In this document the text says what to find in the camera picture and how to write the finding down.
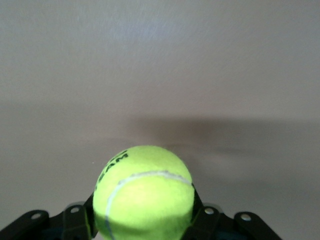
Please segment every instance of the white seam line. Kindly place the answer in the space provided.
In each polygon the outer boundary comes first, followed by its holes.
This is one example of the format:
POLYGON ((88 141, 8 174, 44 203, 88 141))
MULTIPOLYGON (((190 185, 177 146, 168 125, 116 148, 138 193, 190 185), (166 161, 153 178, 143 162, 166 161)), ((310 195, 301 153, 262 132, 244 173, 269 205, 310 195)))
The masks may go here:
POLYGON ((150 177, 150 176, 163 176, 167 179, 174 179, 174 180, 177 180, 177 181, 180 181, 182 183, 185 183, 185 184, 192 186, 192 182, 190 182, 188 179, 184 178, 183 176, 170 173, 169 171, 145 171, 145 172, 140 172, 140 173, 134 173, 134 174, 130 175, 129 177, 120 180, 106 201, 106 210, 105 210, 105 216, 104 216, 105 217, 105 224, 109 230, 109 233, 110 233, 112 240, 116 240, 116 238, 113 235, 112 230, 111 230, 111 226, 110 226, 110 222, 109 222, 109 214, 110 214, 112 202, 113 202, 115 196, 117 195, 117 192, 128 182, 131 182, 133 180, 140 179, 143 177, 150 177))

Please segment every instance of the screw head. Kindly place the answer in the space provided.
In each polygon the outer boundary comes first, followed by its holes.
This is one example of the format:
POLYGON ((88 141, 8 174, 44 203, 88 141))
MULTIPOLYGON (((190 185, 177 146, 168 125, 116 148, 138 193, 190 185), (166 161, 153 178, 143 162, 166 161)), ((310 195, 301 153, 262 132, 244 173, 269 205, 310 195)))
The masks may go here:
POLYGON ((241 219, 244 220, 244 221, 247 221, 247 222, 251 221, 251 217, 246 213, 241 214, 241 219))
POLYGON ((211 214, 214 214, 214 213, 215 213, 215 211, 214 211, 212 208, 210 208, 210 207, 206 207, 206 208, 204 209, 204 212, 205 212, 206 214, 208 214, 208 215, 211 215, 211 214))

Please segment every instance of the ball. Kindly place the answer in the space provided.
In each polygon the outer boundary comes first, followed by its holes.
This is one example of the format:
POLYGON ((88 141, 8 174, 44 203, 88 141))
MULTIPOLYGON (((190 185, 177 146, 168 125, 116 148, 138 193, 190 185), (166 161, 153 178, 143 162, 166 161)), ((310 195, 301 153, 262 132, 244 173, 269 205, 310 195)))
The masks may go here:
POLYGON ((179 240, 191 223, 195 190, 183 161, 158 146, 135 146, 104 167, 93 193, 106 240, 179 240))

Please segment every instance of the tennis ball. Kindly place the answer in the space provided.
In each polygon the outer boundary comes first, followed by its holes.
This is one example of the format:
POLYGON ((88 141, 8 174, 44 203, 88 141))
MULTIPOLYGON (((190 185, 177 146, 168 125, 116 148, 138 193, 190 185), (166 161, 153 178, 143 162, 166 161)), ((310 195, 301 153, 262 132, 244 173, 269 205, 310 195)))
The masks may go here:
POLYGON ((95 224, 106 240, 179 240, 191 223, 191 175, 172 152, 135 146, 113 157, 93 193, 95 224))

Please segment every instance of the gray wall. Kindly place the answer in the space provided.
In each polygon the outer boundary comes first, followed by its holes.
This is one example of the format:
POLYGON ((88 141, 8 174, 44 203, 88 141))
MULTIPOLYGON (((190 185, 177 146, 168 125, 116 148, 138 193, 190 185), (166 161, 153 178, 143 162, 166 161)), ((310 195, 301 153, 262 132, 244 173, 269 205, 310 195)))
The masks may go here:
POLYGON ((227 215, 318 240, 319 39, 310 0, 0 1, 0 228, 148 144, 227 215))

